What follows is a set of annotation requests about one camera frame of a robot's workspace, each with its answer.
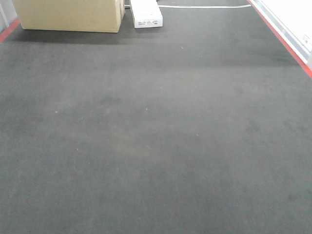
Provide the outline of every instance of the white cable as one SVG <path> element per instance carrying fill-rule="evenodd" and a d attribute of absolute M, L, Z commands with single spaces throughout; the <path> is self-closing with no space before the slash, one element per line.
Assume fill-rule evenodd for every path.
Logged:
<path fill-rule="evenodd" d="M 238 8 L 246 8 L 251 7 L 248 5 L 241 6 L 171 6 L 171 5 L 159 5 L 162 8 L 190 8 L 190 9 L 238 9 Z"/>

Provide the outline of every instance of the cardboard box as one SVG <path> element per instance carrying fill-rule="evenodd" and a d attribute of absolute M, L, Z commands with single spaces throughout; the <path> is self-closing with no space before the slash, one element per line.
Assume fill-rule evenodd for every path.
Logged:
<path fill-rule="evenodd" d="M 135 28 L 162 27 L 163 17 L 156 0 L 130 0 Z"/>
<path fill-rule="evenodd" d="M 124 0 L 13 0 L 24 29 L 116 33 Z"/>

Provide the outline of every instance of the wall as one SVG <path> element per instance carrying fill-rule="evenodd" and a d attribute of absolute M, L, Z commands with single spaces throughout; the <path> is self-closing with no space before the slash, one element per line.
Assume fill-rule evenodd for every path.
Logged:
<path fill-rule="evenodd" d="M 290 32 L 312 51 L 312 1 L 262 0 Z"/>
<path fill-rule="evenodd" d="M 311 0 L 249 0 L 308 65 L 312 57 Z"/>
<path fill-rule="evenodd" d="M 6 28 L 5 19 L 10 24 L 16 19 L 17 14 L 11 0 L 0 0 L 0 5 L 4 13 L 4 16 L 0 15 L 0 32 L 2 32 Z"/>

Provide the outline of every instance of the red stripe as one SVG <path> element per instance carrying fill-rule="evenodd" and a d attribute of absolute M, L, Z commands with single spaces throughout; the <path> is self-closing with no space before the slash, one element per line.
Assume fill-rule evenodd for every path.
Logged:
<path fill-rule="evenodd" d="M 263 21 L 268 25 L 275 36 L 280 40 L 288 52 L 293 56 L 293 58 L 300 64 L 300 66 L 305 70 L 305 72 L 312 78 L 312 70 L 301 60 L 301 58 L 295 53 L 295 51 L 287 44 L 287 42 L 280 36 L 280 34 L 273 28 L 273 26 L 265 19 L 265 17 L 257 10 L 256 6 L 248 0 L 249 3 L 254 7 L 254 9 L 261 16 Z"/>
<path fill-rule="evenodd" d="M 0 34 L 0 44 L 19 26 L 20 20 L 14 20 L 11 25 Z"/>

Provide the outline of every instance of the floor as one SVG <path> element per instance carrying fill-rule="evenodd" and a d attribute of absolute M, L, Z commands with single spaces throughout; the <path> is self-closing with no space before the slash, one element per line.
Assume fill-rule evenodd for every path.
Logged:
<path fill-rule="evenodd" d="M 312 233 L 311 79 L 251 7 L 161 11 L 0 45 L 1 234 Z"/>

